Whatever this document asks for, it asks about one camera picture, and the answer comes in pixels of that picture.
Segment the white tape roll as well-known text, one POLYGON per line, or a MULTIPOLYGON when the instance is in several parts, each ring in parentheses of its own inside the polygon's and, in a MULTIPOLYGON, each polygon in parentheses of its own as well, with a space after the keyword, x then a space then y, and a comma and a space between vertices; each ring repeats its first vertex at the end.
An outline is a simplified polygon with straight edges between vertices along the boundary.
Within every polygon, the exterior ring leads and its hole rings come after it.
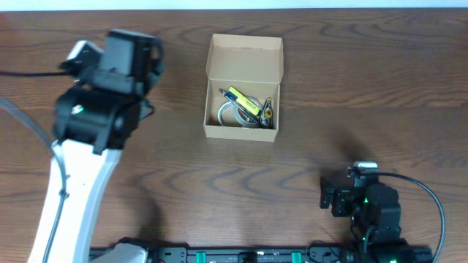
POLYGON ((217 119, 220 126, 241 127, 235 114, 238 108, 231 102, 225 102, 221 105, 217 113, 217 119))

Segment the grey tape roll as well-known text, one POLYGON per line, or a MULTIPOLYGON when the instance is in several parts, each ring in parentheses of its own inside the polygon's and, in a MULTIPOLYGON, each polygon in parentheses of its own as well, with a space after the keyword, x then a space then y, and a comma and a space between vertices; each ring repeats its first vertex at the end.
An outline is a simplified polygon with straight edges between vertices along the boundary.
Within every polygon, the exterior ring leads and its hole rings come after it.
MULTIPOLYGON (((256 98, 252 96, 247 96, 247 99, 252 101, 255 105, 257 105, 260 109, 263 108, 263 104, 256 98)), ((239 109, 235 110, 234 112, 235 119, 237 122, 242 125, 244 128, 250 128, 250 129, 257 129, 260 128, 260 124, 255 123, 254 121, 251 121, 248 117, 246 117, 239 109)))

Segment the yellow highlighter marker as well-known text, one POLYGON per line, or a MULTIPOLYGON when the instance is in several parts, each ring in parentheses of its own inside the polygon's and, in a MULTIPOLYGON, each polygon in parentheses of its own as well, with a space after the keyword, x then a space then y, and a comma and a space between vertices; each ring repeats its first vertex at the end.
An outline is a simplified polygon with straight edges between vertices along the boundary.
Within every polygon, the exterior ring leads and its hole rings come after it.
POLYGON ((260 115, 260 107, 253 101, 244 96, 240 91, 230 86, 227 90, 227 95, 238 105, 242 106, 246 111, 254 116, 260 115))

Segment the brown cardboard box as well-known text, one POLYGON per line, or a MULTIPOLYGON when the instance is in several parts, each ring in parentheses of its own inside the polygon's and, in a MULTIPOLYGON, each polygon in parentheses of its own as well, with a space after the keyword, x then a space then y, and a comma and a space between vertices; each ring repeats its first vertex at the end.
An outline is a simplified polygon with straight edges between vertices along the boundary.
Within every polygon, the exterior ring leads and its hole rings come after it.
POLYGON ((279 131, 280 83, 284 73, 280 37, 214 34, 208 51, 208 86, 203 128, 211 138, 274 142, 279 131), (219 92, 233 86, 262 104, 272 99, 273 127, 250 129, 220 126, 217 113, 226 98, 219 92))

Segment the black ballpoint pen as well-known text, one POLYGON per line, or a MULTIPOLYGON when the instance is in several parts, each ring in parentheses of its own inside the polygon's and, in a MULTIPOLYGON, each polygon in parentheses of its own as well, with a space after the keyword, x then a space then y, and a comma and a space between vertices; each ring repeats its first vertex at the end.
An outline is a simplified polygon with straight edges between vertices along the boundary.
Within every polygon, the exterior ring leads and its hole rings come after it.
POLYGON ((248 117, 251 121, 254 121, 255 123, 260 123, 259 121, 259 116, 254 116, 248 111, 246 111, 242 106, 236 104, 228 95, 227 95, 227 90, 224 90, 222 88, 219 89, 219 92, 223 95, 224 98, 226 98, 229 102, 233 103, 246 117, 248 117))

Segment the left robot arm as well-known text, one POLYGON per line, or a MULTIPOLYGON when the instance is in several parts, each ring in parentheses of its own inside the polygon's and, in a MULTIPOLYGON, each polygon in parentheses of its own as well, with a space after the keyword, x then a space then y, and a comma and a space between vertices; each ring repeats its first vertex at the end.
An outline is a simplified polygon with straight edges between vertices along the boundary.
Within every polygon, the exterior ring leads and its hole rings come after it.
POLYGON ((53 158, 29 262, 87 262, 103 194, 125 143, 154 113, 152 77, 135 89, 116 72, 80 74, 56 101, 53 158))

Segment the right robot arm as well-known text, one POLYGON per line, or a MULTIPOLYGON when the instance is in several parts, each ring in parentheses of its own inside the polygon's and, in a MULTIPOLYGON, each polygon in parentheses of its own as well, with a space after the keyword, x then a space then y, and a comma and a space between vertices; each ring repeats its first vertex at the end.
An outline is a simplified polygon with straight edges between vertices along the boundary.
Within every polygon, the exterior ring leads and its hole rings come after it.
POLYGON ((360 176, 351 186, 320 179, 320 207, 334 217, 348 217, 354 240, 339 252, 340 262, 409 262, 418 260, 401 238, 401 205, 397 190, 376 176, 360 176))

